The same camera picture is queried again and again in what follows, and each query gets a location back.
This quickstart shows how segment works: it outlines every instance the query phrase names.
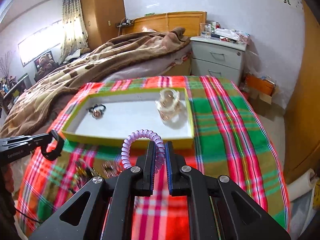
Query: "curtain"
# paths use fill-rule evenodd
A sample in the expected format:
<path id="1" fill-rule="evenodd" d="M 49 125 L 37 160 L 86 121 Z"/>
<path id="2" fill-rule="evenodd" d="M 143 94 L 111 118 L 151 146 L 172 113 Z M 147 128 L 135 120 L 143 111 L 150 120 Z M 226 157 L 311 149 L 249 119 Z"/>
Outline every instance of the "curtain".
<path id="1" fill-rule="evenodd" d="M 77 49 L 88 47 L 88 33 L 84 26 L 80 0 L 63 0 L 63 40 L 59 64 Z"/>

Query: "white roll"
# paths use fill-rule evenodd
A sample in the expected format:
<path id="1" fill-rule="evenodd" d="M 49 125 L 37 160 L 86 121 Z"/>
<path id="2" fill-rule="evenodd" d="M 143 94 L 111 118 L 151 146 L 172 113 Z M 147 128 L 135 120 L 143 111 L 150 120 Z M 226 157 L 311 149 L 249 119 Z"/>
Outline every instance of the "white roll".
<path id="1" fill-rule="evenodd" d="M 300 178 L 287 186 L 290 202 L 312 190 L 316 184 L 316 179 L 310 179 L 314 176 L 313 169 L 309 169 Z"/>

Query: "brown blanket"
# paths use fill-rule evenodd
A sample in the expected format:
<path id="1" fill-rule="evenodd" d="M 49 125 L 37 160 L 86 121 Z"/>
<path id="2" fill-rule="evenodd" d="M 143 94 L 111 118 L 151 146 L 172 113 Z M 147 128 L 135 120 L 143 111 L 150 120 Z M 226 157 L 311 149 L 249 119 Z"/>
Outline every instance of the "brown blanket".
<path id="1" fill-rule="evenodd" d="M 32 135 L 50 117 L 55 103 L 74 95 L 87 82 L 99 82 L 130 65 L 174 53 L 190 43 L 185 29 L 166 33 L 130 33 L 109 40 L 86 58 L 57 68 L 23 93 L 14 104 L 0 137 Z"/>

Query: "white drawer cabinet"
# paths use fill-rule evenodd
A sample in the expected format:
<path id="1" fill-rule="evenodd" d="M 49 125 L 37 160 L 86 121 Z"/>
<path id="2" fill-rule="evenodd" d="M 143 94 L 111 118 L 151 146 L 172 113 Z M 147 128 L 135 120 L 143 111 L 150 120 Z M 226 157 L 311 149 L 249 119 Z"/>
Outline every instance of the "white drawer cabinet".
<path id="1" fill-rule="evenodd" d="M 246 45 L 202 37 L 192 37 L 191 73 L 232 80 L 239 85 Z"/>

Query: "wooden wardrobe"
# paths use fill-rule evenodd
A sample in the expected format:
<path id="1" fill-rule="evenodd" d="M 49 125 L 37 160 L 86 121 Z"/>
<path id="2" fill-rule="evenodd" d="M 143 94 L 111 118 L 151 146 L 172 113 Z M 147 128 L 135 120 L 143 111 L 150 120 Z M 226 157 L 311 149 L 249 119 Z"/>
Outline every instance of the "wooden wardrobe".
<path id="1" fill-rule="evenodd" d="M 116 23 L 125 17 L 123 0 L 81 0 L 91 50 L 118 36 Z"/>
<path id="2" fill-rule="evenodd" d="M 316 169 L 320 160 L 320 25 L 305 2 L 303 9 L 305 48 L 299 77 L 284 115 L 287 184 L 309 168 Z"/>

